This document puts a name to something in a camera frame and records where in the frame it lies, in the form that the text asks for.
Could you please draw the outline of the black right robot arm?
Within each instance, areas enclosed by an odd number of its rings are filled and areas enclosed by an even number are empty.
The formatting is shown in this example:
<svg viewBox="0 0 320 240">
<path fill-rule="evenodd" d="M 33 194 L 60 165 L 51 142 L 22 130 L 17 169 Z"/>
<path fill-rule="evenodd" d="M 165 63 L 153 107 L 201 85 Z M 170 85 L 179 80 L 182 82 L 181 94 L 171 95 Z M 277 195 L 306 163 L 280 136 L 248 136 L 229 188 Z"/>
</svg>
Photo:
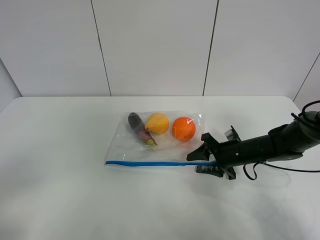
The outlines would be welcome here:
<svg viewBox="0 0 320 240">
<path fill-rule="evenodd" d="M 218 142 L 209 133 L 201 136 L 202 145 L 189 153 L 187 161 L 204 160 L 195 171 L 219 178 L 227 175 L 236 179 L 234 167 L 253 164 L 268 165 L 269 162 L 290 161 L 301 158 L 303 153 L 320 143 L 320 114 L 302 111 L 293 116 L 290 124 L 284 124 L 268 134 L 241 140 L 234 128 L 225 133 L 227 141 Z"/>
</svg>

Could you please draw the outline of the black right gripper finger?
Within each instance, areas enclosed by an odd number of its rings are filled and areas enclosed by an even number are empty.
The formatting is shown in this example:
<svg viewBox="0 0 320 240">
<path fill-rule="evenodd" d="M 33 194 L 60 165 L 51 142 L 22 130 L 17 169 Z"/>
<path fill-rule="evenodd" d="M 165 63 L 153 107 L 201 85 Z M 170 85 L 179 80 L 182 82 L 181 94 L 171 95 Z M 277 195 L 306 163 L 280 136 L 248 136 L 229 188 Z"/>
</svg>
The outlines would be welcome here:
<svg viewBox="0 0 320 240">
<path fill-rule="evenodd" d="M 209 161 L 210 160 L 211 152 L 208 149 L 206 144 L 202 144 L 200 147 L 198 147 L 196 150 L 190 152 L 186 160 L 191 161 Z"/>
<path fill-rule="evenodd" d="M 222 178 L 225 175 L 225 170 L 218 165 L 198 165 L 195 167 L 195 172 L 199 174 L 212 175 Z"/>
</svg>

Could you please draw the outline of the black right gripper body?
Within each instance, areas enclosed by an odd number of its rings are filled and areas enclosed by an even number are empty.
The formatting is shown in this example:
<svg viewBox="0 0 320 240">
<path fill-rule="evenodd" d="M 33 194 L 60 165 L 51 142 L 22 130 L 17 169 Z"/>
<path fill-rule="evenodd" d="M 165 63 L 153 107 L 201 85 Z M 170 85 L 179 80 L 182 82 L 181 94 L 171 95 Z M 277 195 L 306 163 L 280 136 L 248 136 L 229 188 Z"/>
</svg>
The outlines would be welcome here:
<svg viewBox="0 0 320 240">
<path fill-rule="evenodd" d="M 237 140 L 218 142 L 209 133 L 204 133 L 201 136 L 203 144 L 206 144 L 207 148 L 215 158 L 215 164 L 225 170 L 225 174 L 228 180 L 236 179 L 236 172 L 233 168 L 233 164 L 237 161 L 239 153 L 236 151 L 236 146 L 241 142 L 238 136 Z"/>
</svg>

